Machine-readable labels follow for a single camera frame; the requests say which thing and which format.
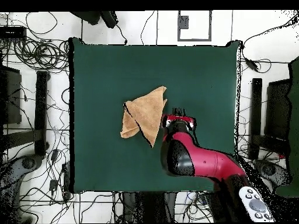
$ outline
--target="towel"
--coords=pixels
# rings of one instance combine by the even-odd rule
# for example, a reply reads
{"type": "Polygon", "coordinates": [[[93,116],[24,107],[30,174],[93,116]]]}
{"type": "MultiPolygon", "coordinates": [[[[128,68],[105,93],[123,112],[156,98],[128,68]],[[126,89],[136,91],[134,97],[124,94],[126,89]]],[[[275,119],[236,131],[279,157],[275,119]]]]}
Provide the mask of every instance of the towel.
{"type": "Polygon", "coordinates": [[[139,130],[151,147],[154,147],[161,124],[163,100],[166,87],[161,86],[151,93],[124,103],[123,128],[120,136],[129,138],[139,130]]]}

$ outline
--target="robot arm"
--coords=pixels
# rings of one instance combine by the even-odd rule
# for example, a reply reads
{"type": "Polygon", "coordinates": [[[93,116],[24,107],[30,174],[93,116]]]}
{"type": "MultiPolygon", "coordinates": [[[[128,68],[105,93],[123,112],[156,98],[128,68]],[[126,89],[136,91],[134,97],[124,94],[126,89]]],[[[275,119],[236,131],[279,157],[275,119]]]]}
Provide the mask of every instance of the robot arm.
{"type": "Polygon", "coordinates": [[[224,153],[199,147],[189,133],[194,131],[195,127],[195,119],[185,115],[172,114],[163,117],[161,163],[164,170],[171,176],[211,179],[219,195],[215,200],[218,204],[215,207],[225,211],[225,221],[273,221],[268,208],[258,192],[251,187],[237,162],[224,153]]]}

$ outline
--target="power adapter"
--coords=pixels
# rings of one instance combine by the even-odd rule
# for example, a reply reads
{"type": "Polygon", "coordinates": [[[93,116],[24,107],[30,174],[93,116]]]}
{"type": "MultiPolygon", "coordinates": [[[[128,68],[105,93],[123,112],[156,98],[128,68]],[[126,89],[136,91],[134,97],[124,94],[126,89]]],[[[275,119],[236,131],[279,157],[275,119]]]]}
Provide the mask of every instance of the power adapter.
{"type": "Polygon", "coordinates": [[[258,72],[258,66],[252,60],[249,60],[247,58],[244,58],[244,59],[245,59],[245,62],[247,64],[247,66],[250,67],[250,69],[252,69],[253,71],[258,72]]]}
{"type": "Polygon", "coordinates": [[[59,150],[58,149],[53,150],[53,153],[51,155],[52,165],[56,162],[58,154],[59,154],[59,150]]]}
{"type": "Polygon", "coordinates": [[[51,180],[50,181],[50,186],[49,186],[49,191],[51,191],[52,193],[57,191],[57,187],[58,187],[58,181],[57,180],[51,180]]]}

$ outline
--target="green table surface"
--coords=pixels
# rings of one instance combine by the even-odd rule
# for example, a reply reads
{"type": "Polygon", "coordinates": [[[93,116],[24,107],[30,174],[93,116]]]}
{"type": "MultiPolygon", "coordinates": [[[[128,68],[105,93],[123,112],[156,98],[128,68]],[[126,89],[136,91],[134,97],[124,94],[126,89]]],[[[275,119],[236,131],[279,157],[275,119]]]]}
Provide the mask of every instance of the green table surface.
{"type": "Polygon", "coordinates": [[[123,103],[166,86],[164,113],[197,120],[202,147],[234,153],[237,51],[228,47],[74,45],[74,191],[213,190],[208,178],[162,170],[162,130],[151,149],[139,132],[120,137],[123,103]]]}

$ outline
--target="black bracket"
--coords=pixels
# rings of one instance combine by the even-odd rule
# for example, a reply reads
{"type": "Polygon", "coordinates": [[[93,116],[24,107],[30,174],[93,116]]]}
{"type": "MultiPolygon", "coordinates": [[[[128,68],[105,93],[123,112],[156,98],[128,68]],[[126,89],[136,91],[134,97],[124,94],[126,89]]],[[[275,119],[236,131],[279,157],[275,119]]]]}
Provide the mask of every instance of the black bracket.
{"type": "Polygon", "coordinates": [[[36,105],[34,131],[15,132],[1,137],[1,149],[6,150],[34,142],[35,155],[45,157],[48,145],[46,142],[47,131],[47,82],[50,74],[46,71],[37,71],[36,80],[36,105]]]}

